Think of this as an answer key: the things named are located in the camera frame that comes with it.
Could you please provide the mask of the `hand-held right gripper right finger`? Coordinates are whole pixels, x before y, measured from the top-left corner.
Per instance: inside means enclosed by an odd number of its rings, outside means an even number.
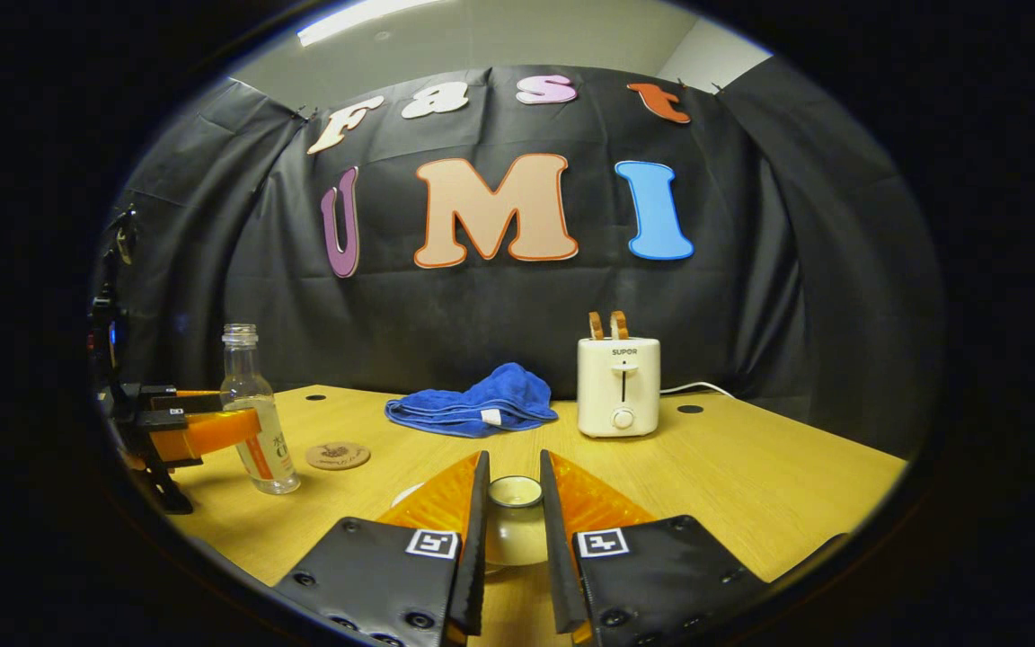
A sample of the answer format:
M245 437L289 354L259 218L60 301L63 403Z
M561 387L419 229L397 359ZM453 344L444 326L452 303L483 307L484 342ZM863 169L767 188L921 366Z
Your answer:
M694 516L650 513L550 450L541 486L554 621L572 647L711 647L846 540L831 536L768 581Z

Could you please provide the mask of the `white teacup lid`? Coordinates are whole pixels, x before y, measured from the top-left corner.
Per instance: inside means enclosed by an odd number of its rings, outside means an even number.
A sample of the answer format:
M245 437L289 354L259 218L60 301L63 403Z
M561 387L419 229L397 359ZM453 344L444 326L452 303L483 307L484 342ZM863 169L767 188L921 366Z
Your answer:
M486 496L486 564L521 568L546 562L542 486L530 476L502 476L487 486Z

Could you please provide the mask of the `blue towel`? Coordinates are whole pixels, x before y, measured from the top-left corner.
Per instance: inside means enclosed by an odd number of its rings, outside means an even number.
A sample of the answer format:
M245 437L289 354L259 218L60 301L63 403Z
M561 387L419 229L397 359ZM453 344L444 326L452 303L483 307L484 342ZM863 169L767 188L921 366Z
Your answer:
M390 400L385 415L400 427L463 439L538 429L559 419L550 386L518 363L494 369L464 392L426 389Z

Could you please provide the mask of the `cream toaster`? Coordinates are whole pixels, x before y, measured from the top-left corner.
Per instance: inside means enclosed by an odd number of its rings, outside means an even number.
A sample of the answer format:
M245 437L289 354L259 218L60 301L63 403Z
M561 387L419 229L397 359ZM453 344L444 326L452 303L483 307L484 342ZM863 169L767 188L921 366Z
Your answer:
M648 437L659 427L657 339L578 342L578 427L591 438Z

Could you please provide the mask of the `clear glass water bottle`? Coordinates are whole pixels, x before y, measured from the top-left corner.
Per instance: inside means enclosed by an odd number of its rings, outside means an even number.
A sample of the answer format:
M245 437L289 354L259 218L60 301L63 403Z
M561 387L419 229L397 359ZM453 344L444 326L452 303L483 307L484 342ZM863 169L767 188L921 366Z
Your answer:
M293 458L285 441L274 389L260 371L259 335L253 323L228 323L223 327L225 378L223 410L254 410L261 430L235 446L252 483L264 494L291 494L300 487Z

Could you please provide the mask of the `round cork coaster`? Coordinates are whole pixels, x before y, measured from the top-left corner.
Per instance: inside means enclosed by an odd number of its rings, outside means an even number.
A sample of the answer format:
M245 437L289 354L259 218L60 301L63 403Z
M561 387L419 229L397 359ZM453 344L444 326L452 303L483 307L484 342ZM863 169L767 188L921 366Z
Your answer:
M330 442L310 446L305 451L305 462L324 471L344 471L369 462L369 448L354 442Z

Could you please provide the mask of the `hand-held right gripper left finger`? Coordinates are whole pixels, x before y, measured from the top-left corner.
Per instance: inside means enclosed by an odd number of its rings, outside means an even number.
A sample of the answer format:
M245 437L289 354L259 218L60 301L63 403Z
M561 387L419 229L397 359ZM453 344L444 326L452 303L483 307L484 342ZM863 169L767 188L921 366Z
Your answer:
M390 647L482 630L491 460L457 460L377 519L344 517L276 585L329 629Z

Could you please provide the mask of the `white teacup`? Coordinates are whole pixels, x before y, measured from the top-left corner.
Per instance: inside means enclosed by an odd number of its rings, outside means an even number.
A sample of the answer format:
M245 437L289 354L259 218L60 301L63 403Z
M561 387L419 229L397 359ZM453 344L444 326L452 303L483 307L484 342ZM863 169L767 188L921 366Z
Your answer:
M406 497L412 495L414 492L416 492L423 484L424 484L424 482L422 482L422 483L415 483L414 486L408 487L407 489L402 489L402 491L400 492L400 494L397 496L395 496L394 499L392 500L392 503L390 504L390 507L391 508L397 507L397 505L400 505L400 503L402 503L403 500L406 499ZM485 564L485 574L486 574L486 577L493 576L493 574L500 574L501 571L504 571L507 568L504 565L493 564L493 563L490 563L490 562L486 562L486 564Z

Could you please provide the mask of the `black backdrop cloth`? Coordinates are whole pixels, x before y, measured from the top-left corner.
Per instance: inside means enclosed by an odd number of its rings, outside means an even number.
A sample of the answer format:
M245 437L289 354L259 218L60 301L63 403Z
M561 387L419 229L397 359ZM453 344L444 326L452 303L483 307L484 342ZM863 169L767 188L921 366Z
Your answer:
M122 377L214 388L255 324L280 390L464 390L518 363L576 390L586 314L698 380L892 455L945 347L931 233L849 111L776 58L718 92L583 66L378 87L310 118L226 79L181 108L132 209Z

